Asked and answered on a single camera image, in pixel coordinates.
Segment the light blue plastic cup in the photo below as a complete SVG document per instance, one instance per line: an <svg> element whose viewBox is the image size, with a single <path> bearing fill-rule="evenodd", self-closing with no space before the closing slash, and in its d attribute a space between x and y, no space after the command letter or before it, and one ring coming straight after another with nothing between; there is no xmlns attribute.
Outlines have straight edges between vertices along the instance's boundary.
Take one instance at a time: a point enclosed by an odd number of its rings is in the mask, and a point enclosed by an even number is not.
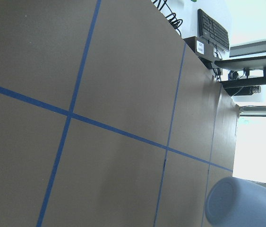
<svg viewBox="0 0 266 227"><path fill-rule="evenodd" d="M205 215L214 227L266 227L266 187L225 177L210 190Z"/></svg>

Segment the brown box with label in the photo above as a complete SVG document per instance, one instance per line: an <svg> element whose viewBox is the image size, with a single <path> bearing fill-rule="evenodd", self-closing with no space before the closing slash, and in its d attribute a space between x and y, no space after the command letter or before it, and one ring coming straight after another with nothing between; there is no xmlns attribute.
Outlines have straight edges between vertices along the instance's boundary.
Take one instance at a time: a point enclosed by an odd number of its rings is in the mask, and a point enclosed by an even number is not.
<svg viewBox="0 0 266 227"><path fill-rule="evenodd" d="M184 41L198 57L205 59L214 57L214 48L205 39L191 36L184 38Z"/></svg>

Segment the black computer keyboard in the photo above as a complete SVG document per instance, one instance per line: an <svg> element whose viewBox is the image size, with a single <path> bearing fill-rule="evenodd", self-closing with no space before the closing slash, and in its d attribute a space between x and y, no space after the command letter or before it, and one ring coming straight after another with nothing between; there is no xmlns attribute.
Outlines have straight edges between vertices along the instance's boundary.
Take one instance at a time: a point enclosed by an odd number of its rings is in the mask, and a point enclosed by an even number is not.
<svg viewBox="0 0 266 227"><path fill-rule="evenodd" d="M197 10L198 36L224 51L230 50L227 30L207 15L202 9Z"/></svg>

